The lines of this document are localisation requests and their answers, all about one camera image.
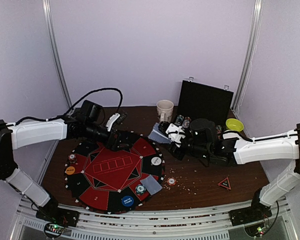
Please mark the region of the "poker chip row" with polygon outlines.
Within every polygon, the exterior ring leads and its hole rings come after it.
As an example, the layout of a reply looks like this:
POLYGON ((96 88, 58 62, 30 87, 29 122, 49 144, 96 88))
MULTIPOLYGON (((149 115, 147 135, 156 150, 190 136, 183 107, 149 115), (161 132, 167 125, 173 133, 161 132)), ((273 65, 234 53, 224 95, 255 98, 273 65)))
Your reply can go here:
POLYGON ((191 123, 191 118, 189 116, 186 116, 182 122, 182 127, 183 128, 188 128, 190 126, 191 123))
POLYGON ((174 121, 174 124, 176 126, 181 126, 183 124, 183 121, 184 121, 184 116, 179 114, 176 118, 175 118, 175 121, 174 121))
POLYGON ((223 132, 223 127, 221 125, 215 126, 216 133, 220 135, 223 132))

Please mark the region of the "red white chip stack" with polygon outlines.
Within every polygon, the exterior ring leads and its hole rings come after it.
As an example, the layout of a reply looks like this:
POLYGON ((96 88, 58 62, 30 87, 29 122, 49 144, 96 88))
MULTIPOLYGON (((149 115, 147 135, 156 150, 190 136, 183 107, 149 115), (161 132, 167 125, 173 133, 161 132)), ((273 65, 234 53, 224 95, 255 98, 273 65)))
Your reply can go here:
POLYGON ((76 163, 77 162, 77 157, 76 157, 76 154, 75 153, 72 153, 68 156, 68 161, 73 164, 73 163, 76 163))

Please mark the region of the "grey playing card deck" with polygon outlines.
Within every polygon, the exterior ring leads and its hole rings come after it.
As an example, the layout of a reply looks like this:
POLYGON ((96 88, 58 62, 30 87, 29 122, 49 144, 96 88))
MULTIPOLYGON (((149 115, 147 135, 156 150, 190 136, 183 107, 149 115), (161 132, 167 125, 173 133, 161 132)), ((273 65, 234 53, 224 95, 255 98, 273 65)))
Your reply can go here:
POLYGON ((172 141, 159 130, 159 123, 155 123, 148 138, 159 144, 171 144, 172 141))

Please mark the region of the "orange white chip stack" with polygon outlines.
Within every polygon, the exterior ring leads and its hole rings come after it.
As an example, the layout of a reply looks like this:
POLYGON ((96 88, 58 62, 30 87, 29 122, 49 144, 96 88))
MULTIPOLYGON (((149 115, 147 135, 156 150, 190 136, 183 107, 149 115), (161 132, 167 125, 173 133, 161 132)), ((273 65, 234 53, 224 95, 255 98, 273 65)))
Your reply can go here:
POLYGON ((177 183, 176 179, 174 177, 169 177, 167 179, 167 184, 170 186, 174 186, 177 183))

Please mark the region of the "white dealer button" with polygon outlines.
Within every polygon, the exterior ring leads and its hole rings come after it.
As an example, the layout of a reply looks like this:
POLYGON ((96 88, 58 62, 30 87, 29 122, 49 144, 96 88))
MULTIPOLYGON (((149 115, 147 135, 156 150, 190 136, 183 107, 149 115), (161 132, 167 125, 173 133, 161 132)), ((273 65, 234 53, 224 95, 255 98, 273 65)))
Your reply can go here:
POLYGON ((158 156, 155 156, 155 157, 153 157, 152 159, 151 159, 151 164, 153 165, 153 166, 159 166, 159 165, 161 165, 162 164, 162 159, 160 158, 160 157, 158 157, 158 156))

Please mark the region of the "orange big blind button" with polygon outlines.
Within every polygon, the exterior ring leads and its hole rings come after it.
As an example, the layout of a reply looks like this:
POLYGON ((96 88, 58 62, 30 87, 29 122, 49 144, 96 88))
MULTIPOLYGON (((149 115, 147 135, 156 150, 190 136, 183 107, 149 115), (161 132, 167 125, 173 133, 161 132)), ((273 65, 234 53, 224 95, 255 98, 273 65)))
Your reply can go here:
POLYGON ((76 169, 74 166, 68 166, 64 172, 67 175, 73 175, 76 172, 76 169))

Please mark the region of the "grey dealt playing cards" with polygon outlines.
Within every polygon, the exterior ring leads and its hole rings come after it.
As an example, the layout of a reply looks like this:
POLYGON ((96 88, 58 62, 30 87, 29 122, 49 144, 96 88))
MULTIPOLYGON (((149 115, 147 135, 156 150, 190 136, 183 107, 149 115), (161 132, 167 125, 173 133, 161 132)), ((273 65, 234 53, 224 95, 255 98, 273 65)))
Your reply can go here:
POLYGON ((147 176, 140 182, 142 185, 144 185, 145 189, 149 192, 151 196, 157 194, 163 188, 152 175, 147 176))

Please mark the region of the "green white chip stack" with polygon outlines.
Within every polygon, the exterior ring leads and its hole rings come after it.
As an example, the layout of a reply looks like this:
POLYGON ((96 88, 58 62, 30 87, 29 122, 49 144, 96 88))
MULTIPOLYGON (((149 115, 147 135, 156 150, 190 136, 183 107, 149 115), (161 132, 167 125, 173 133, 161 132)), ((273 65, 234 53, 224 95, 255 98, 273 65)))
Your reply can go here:
POLYGON ((135 187, 135 192, 137 195, 143 195, 146 191, 146 187, 143 184, 138 184, 135 187))

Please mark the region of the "blue small blind button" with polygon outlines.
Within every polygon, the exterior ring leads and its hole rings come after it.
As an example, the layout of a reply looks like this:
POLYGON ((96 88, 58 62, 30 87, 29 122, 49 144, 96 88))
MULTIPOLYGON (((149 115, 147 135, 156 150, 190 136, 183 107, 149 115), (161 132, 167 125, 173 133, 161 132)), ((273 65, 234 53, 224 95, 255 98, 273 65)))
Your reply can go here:
POLYGON ((131 207, 134 205, 134 198, 130 195, 126 195, 121 199, 121 204, 124 207, 131 207))

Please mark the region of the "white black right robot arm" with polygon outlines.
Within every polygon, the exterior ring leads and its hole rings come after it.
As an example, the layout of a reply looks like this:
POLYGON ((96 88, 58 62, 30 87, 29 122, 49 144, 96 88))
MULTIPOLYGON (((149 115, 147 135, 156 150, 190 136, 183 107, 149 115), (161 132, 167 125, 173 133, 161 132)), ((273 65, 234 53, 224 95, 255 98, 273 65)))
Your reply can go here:
POLYGON ((300 184, 300 123, 281 134, 253 138, 235 130, 218 136, 215 124, 205 118, 193 120, 188 128, 169 123, 163 132, 171 141, 170 154, 178 160, 191 155, 203 165, 226 167, 269 160, 291 161, 274 181, 255 192, 246 210, 251 221, 258 220, 279 198, 300 184))

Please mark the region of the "black poker chip case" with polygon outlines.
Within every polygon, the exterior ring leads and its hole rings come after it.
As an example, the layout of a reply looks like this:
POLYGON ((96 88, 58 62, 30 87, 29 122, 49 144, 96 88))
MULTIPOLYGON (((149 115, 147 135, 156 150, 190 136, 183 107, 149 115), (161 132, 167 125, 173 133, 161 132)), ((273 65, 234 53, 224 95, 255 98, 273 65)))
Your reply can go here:
POLYGON ((181 84, 177 115, 207 119, 215 125, 226 123, 234 93, 214 86, 184 80, 181 84))

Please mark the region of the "round red black poker mat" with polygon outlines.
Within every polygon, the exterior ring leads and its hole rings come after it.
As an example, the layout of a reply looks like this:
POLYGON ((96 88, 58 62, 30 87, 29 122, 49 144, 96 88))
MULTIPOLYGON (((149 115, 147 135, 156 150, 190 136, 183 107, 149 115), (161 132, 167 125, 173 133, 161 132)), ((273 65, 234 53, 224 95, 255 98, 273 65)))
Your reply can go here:
POLYGON ((65 169, 75 167, 75 173, 65 176, 65 188, 77 202, 89 210, 105 214, 120 214, 134 210, 151 198, 146 191, 137 195, 136 186, 142 179, 153 176, 159 184, 165 179, 165 160, 155 142, 132 132, 121 131, 123 143, 130 148, 112 151, 101 142, 81 142, 71 154, 76 163, 66 161, 65 169), (162 164, 151 164, 153 157, 160 157, 162 164), (124 196, 132 196, 134 204, 122 205, 124 196))

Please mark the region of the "right aluminium frame post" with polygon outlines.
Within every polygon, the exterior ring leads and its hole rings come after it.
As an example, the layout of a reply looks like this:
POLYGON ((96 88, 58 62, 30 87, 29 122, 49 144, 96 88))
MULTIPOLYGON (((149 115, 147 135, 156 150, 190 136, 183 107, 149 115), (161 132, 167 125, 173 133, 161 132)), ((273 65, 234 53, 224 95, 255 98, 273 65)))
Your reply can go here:
POLYGON ((235 93, 235 97, 232 104, 232 111, 234 112, 235 115, 238 115, 240 112, 240 107, 243 103, 245 92, 248 86, 249 77, 252 70, 252 60, 253 60, 254 53, 256 51, 256 47, 258 44, 258 37, 260 33, 262 9, 263 9, 263 0, 255 0, 247 49, 245 53, 245 58, 243 62, 243 67, 242 67, 237 91, 235 93))

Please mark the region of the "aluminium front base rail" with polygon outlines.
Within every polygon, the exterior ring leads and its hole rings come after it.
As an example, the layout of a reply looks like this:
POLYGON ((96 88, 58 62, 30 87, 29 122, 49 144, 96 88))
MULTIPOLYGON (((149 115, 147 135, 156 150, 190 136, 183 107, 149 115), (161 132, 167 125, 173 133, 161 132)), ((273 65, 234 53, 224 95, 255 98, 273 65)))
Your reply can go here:
MULTIPOLYGON (((259 223, 270 227, 277 214, 276 204, 271 207, 272 217, 234 226, 228 213, 248 207, 250 202, 180 210, 130 211, 120 215, 99 214, 60 204, 63 209, 79 212, 79 218, 76 227, 68 227, 56 240, 300 240, 285 197, 278 200, 277 219, 262 237, 250 237, 246 231, 259 223)), ((44 234, 46 221, 36 218, 29 200, 21 199, 14 220, 8 240, 50 239, 44 234)))

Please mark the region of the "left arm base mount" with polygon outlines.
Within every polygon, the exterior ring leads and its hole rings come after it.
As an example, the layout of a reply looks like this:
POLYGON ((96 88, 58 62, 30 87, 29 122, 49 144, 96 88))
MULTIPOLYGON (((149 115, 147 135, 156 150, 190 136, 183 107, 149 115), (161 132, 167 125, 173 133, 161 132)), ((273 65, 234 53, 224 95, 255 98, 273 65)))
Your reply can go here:
POLYGON ((80 213, 59 207, 55 199, 50 199, 44 206, 39 206, 35 215, 38 219, 49 221, 63 227, 76 227, 80 213))

